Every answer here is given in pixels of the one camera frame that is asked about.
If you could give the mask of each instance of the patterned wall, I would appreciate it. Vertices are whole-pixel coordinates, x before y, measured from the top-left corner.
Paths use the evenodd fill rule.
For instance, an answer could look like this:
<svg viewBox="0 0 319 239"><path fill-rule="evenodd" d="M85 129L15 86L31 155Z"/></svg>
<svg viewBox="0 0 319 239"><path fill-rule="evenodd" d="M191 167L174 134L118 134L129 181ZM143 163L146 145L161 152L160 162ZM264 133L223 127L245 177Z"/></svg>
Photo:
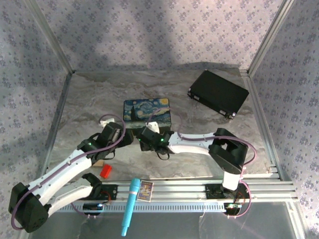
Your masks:
<svg viewBox="0 0 319 239"><path fill-rule="evenodd" d="M74 70L247 69L282 0L39 0Z"/></svg>
<svg viewBox="0 0 319 239"><path fill-rule="evenodd" d="M0 238L13 185L35 179L66 73L19 0L0 2Z"/></svg>
<svg viewBox="0 0 319 239"><path fill-rule="evenodd" d="M283 168L319 236L319 2L296 0L253 79Z"/></svg>

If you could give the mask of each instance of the purple cable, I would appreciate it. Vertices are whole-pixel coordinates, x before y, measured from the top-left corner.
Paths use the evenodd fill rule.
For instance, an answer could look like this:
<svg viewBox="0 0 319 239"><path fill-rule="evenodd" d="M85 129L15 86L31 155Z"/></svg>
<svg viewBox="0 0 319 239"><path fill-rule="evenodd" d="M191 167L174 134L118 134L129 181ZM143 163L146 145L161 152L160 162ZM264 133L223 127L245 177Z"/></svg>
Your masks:
<svg viewBox="0 0 319 239"><path fill-rule="evenodd" d="M105 115L102 115L99 119L99 122L101 121L102 118L104 118L105 116L113 116L113 117L116 117L118 118L121 122L122 122L122 125L123 125L123 133L121 134L120 138L114 142L113 144L107 146L107 147L104 147L104 148L100 148L100 149L95 149L95 150L92 150L92 151L88 151L88 152L85 152L85 153L82 153L76 157L74 157L73 159L70 160L70 164L66 163L64 164L62 167L60 167L58 170L56 170L54 173L52 173L50 176L48 176L46 179L44 179L42 182L39 183L39 185L36 185L34 188L32 189L29 189L28 192L26 192L21 198L20 200L18 201L18 203L16 204L16 206L14 207L13 209L13 212L12 212L12 215L11 215L11 226L13 229L15 230L23 230L23 228L18 228L16 225L15 225L15 222L14 222L14 219L15 219L15 215L16 215L16 212L20 206L20 204L22 203L22 201L31 193L33 193L36 189L42 187L43 184L47 183L49 180L51 180L52 178L54 178L57 174L59 174L63 169L65 169L66 167L70 166L72 163L74 163L76 160L88 155L88 154L91 154L91 153L98 153L98 152L101 152L101 151L105 151L105 150L108 150L110 148L113 148L114 146L116 146L118 143L120 143L122 141L122 139L124 138L124 135L125 135L125 132L126 132L126 125L125 125L125 122L124 120L117 116L117 115L114 115L114 114L105 114Z"/></svg>
<svg viewBox="0 0 319 239"><path fill-rule="evenodd" d="M151 116L149 117L149 119L148 119L148 121L147 121L147 124L151 121L151 119L152 119L152 117L154 116L154 114L156 114L157 112L159 112L159 111L161 111L161 110L164 110L164 109L170 110L171 108L170 108L170 107L163 107L163 108L159 108L159 109L155 110L155 111L151 114ZM256 157L257 157L257 150L256 150L256 148L255 148L251 143L249 143L249 142L247 142L247 141L245 141L245 140L243 140L243 139L237 138L237 137L231 137L231 136L212 136L212 137L208 137L208 138L187 138L187 137L183 137L183 136L181 135L181 133L179 132L180 129L181 129L181 127L182 127L182 124L183 124L183 123L182 123L182 117L181 117L181 115L180 115L178 112L177 112L177 114L178 114L178 116L179 116L179 118L180 118L180 125L179 125L178 130L177 130L177 135L178 135L181 139L184 139L184 140L187 140L187 141L202 141L202 140L212 140L212 139L228 139L228 140L237 141L237 142L240 142L240 143L243 143L243 144L247 145L248 147L250 147L250 148L254 151L254 156L252 157L252 159L250 159L248 162L244 163L244 165L247 165L247 164L253 162L253 161L256 159ZM240 174L240 181L239 181L239 182L242 183L242 184L244 184L245 187L247 188L248 195L249 195L249 204L248 204L248 207L246 208L246 210L245 210L242 214L240 214L240 215L238 215L238 216L231 216L231 215L229 215L230 217L234 217L234 218L236 218L236 217L241 217L241 216L243 216L244 214L246 214L246 213L248 212L250 206L251 206L251 192L250 192L250 189L249 189L249 187L248 187L248 184L245 183L244 181L242 181L242 177L243 177L243 170L242 170L242 172L241 172L241 174Z"/></svg>

